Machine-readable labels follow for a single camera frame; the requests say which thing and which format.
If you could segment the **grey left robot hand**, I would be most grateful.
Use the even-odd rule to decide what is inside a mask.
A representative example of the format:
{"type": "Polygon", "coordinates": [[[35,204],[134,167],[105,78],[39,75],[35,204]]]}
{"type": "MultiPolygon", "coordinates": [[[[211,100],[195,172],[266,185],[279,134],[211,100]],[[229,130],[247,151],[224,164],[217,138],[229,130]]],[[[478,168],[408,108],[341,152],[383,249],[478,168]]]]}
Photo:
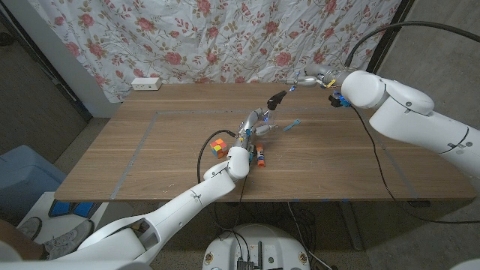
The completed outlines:
{"type": "Polygon", "coordinates": [[[261,137],[277,129],[273,115],[270,109],[258,108],[252,111],[240,124],[233,145],[247,149],[254,137],[261,137]]]}

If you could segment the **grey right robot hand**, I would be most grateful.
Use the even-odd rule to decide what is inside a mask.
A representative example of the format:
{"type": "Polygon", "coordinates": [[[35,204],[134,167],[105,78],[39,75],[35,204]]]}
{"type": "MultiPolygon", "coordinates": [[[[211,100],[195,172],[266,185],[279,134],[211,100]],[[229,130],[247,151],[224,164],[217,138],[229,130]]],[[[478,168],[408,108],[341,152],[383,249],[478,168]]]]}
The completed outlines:
{"type": "Polygon", "coordinates": [[[344,80],[355,69],[351,67],[333,67],[327,64],[309,64],[303,70],[295,72],[291,77],[279,79],[279,83],[291,85],[290,91],[298,86],[315,87],[324,89],[340,88],[344,80]]]}

